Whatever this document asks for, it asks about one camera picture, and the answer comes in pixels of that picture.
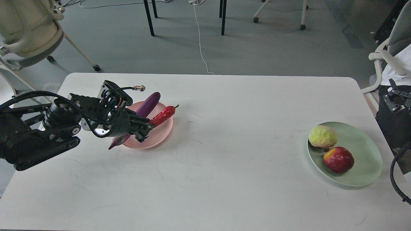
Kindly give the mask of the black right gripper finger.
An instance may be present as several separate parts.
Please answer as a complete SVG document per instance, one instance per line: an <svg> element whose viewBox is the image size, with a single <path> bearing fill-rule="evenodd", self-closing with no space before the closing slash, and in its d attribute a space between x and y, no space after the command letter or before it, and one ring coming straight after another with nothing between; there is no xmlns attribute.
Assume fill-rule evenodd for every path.
<svg viewBox="0 0 411 231"><path fill-rule="evenodd" d="M384 101L389 107L389 110L394 114L399 114L402 110L407 110L411 114L411 94L407 91L401 91L398 89L395 81L389 79L391 84L391 90L388 90L388 93L384 95ZM401 98L401 104L395 104L393 102L394 98Z"/></svg>

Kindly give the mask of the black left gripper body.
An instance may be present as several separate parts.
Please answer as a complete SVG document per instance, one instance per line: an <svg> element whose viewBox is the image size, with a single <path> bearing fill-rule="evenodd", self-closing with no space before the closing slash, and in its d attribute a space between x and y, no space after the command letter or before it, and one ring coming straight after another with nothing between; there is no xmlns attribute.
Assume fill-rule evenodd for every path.
<svg viewBox="0 0 411 231"><path fill-rule="evenodd" d="M117 123L113 124L110 127L108 132L103 135L103 138L119 137L135 130L135 124L132 122L132 119L134 118L136 118L135 111L126 108L124 111L121 112Z"/></svg>

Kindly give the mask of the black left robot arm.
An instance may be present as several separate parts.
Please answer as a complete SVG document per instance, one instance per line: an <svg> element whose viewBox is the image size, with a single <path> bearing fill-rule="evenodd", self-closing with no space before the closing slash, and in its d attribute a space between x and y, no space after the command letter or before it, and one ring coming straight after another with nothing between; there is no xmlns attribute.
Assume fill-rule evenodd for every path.
<svg viewBox="0 0 411 231"><path fill-rule="evenodd" d="M47 91L13 97L1 104L1 159L27 170L77 147L81 130L99 138L135 135L143 142L153 125L127 109L131 103L127 94L114 90L99 98Z"/></svg>

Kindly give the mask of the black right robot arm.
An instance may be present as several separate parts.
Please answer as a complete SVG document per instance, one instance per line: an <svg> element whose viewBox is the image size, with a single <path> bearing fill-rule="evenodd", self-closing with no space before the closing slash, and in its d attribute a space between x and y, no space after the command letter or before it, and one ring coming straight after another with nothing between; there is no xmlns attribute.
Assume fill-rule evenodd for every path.
<svg viewBox="0 0 411 231"><path fill-rule="evenodd" d="M388 91L388 93L384 96L384 101L389 107L390 111L394 114L398 114L400 110L406 110L408 114L410 114L410 93L407 91L401 91L398 89L398 86L396 85L395 81L393 79L389 79L390 86L392 90ZM403 103L402 104L395 104L392 102L392 97L397 96L399 98L402 98ZM406 143L403 147L400 148L399 152L395 154L392 163L389 168L389 179L391 181L392 187L394 188L395 192L401 197L402 202L411 204L410 198L400 189L400 187L397 185L394 177L394 167L395 165L399 166L399 160L402 159L404 154L410 150L410 142Z"/></svg>

